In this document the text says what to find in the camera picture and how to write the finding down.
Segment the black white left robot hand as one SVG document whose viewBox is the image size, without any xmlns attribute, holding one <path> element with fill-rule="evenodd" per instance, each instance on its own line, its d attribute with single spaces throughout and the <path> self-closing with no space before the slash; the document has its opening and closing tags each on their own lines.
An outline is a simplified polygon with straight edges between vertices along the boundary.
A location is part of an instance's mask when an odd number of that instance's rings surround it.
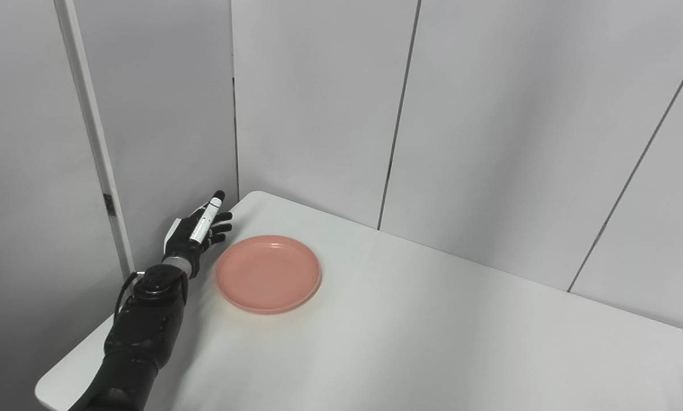
<svg viewBox="0 0 683 411">
<path fill-rule="evenodd" d="M 225 192 L 218 190 L 191 215 L 175 219 L 165 237 L 163 264 L 174 265 L 188 276 L 196 276 L 202 254 L 223 242 L 232 230 L 232 213 L 220 211 L 225 197 Z"/>
</svg>

